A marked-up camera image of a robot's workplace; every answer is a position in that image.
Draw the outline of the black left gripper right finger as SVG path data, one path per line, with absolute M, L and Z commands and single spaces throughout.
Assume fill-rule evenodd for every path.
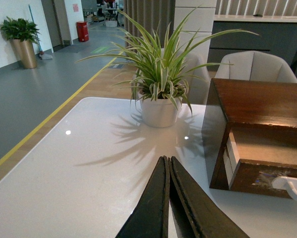
M 195 238 L 247 238 L 204 192 L 176 157 L 169 160 L 170 176 L 185 218 Z

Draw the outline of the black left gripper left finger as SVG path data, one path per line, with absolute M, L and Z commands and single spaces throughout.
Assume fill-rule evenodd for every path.
M 167 238 L 170 199 L 168 158 L 159 157 L 146 187 L 131 215 L 116 237 Z

